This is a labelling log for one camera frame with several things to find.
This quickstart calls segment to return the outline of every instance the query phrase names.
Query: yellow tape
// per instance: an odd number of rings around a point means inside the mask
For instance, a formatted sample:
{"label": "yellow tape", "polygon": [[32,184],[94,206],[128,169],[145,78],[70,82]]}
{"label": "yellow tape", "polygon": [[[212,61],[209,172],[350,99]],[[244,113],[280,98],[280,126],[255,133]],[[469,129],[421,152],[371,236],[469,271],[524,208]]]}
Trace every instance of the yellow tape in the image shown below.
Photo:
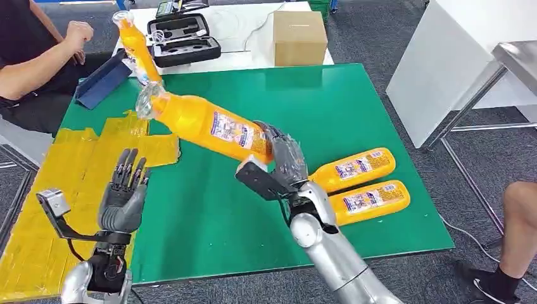
{"label": "yellow tape", "polygon": [[[0,258],[0,302],[56,296],[65,275],[79,261],[70,253],[45,216],[36,192],[50,187],[61,189],[71,212],[67,222],[81,234],[94,234],[97,210],[103,190],[110,181],[117,158],[125,148],[138,148],[138,158],[147,158],[147,167],[175,163],[179,157],[177,136],[147,136],[148,122],[135,113],[107,119],[101,137],[92,129],[62,129],[49,148],[35,177]],[[75,249],[89,258],[92,242],[74,241]],[[130,263],[134,236],[127,248]]]}

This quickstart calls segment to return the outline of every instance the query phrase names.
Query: green table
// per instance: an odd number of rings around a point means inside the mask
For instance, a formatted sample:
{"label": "green table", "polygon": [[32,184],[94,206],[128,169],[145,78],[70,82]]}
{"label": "green table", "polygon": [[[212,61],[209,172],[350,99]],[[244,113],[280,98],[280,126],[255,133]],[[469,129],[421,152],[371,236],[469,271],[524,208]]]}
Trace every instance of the green table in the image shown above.
{"label": "green table", "polygon": [[[410,206],[342,227],[364,258],[444,250],[453,241],[362,65],[270,68],[164,76],[176,94],[195,94],[243,117],[290,133],[310,172],[324,163],[376,147],[397,161],[381,179],[401,180]],[[97,108],[71,104],[62,127],[101,132],[107,117],[133,109],[129,79]],[[152,134],[166,134],[158,122]],[[174,165],[153,170],[131,269],[135,283],[227,276],[309,265],[293,241],[279,205],[235,180],[236,160],[189,142]]]}

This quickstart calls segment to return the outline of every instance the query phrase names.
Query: orange juice bottle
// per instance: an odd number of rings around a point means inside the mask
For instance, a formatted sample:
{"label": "orange juice bottle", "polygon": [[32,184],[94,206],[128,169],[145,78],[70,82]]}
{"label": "orange juice bottle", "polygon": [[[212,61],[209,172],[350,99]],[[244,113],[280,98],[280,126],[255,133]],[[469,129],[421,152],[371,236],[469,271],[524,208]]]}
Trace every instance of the orange juice bottle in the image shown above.
{"label": "orange juice bottle", "polygon": [[199,96],[178,96],[149,83],[138,96],[136,112],[155,118],[180,138],[243,161],[249,155],[272,161],[272,148],[261,127]]}
{"label": "orange juice bottle", "polygon": [[395,169],[395,159],[386,148],[376,148],[322,165],[310,175],[326,192],[334,192],[378,179]]}
{"label": "orange juice bottle", "polygon": [[410,194],[398,180],[381,182],[367,187],[330,196],[338,225],[400,211],[410,204]]}
{"label": "orange juice bottle", "polygon": [[125,52],[136,61],[134,73],[144,85],[149,81],[162,82],[156,70],[153,58],[146,46],[146,36],[134,26],[134,17],[128,11],[118,11],[112,16],[112,21],[119,28],[119,37],[125,47]]}

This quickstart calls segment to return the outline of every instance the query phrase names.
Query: open case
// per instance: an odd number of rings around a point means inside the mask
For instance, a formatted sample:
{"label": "open case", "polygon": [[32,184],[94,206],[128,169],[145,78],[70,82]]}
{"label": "open case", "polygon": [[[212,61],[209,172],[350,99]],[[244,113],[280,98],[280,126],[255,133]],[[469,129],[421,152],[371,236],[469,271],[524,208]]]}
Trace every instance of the open case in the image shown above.
{"label": "open case", "polygon": [[169,15],[148,23],[150,36],[157,30],[163,42],[154,42],[151,55],[161,68],[205,61],[220,57],[220,44],[209,36],[209,27],[202,14]]}

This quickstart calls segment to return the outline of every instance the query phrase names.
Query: black sneaker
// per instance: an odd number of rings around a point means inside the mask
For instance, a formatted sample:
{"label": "black sneaker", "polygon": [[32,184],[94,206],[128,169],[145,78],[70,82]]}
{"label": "black sneaker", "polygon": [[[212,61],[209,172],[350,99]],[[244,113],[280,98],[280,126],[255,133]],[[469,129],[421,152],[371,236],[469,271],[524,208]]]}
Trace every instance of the black sneaker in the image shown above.
{"label": "black sneaker", "polygon": [[455,271],[468,284],[477,296],[486,304],[520,304],[521,300],[514,296],[511,299],[501,299],[494,295],[488,282],[494,272],[472,268],[463,261],[455,262]]}

